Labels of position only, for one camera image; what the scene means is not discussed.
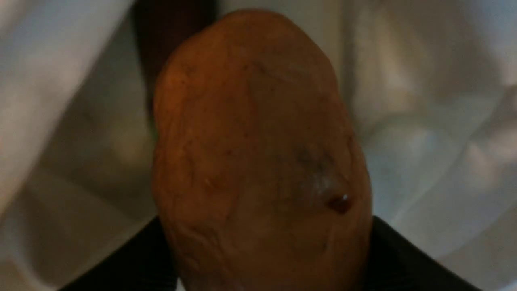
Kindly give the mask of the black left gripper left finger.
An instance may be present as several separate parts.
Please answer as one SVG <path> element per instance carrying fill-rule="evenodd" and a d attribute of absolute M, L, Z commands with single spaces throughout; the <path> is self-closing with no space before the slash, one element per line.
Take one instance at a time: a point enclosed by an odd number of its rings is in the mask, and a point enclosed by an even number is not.
<path fill-rule="evenodd" d="M 62 291 L 175 291 L 178 276 L 158 218 Z"/>

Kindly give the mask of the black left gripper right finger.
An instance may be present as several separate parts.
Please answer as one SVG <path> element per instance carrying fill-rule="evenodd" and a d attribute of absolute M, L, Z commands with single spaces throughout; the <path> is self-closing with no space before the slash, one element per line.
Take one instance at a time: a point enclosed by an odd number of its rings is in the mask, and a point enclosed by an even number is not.
<path fill-rule="evenodd" d="M 365 291 L 478 291 L 373 217 Z"/>

